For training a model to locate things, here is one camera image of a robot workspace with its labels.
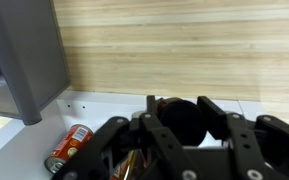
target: wooden wall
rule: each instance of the wooden wall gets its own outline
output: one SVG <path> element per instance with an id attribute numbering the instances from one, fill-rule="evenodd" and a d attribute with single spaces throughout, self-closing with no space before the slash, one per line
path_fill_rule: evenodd
<path id="1" fill-rule="evenodd" d="M 289 0 L 54 0 L 71 90 L 262 101 L 289 121 Z"/>

